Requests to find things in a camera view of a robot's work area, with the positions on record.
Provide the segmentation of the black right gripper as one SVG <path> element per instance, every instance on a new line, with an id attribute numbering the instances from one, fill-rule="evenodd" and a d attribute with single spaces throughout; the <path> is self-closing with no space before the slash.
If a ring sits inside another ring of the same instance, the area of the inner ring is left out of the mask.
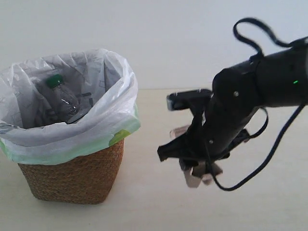
<path id="1" fill-rule="evenodd" d="M 255 99 L 232 93 L 213 93 L 204 110 L 197 110 L 185 134 L 157 149 L 161 162 L 168 158 L 218 160 L 250 140 L 244 128 L 255 113 Z"/>

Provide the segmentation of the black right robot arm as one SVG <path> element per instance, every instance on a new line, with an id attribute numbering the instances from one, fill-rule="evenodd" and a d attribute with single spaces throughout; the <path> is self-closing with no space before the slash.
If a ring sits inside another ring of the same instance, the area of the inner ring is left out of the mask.
<path id="1" fill-rule="evenodd" d="M 303 38 L 284 51 L 251 57 L 222 69 L 215 75 L 211 90 L 168 95 L 168 109 L 189 109 L 193 120 L 184 134 L 158 147 L 159 159 L 226 158 L 250 139 L 243 129 L 258 109 L 305 105 L 307 99 L 308 42 Z"/>

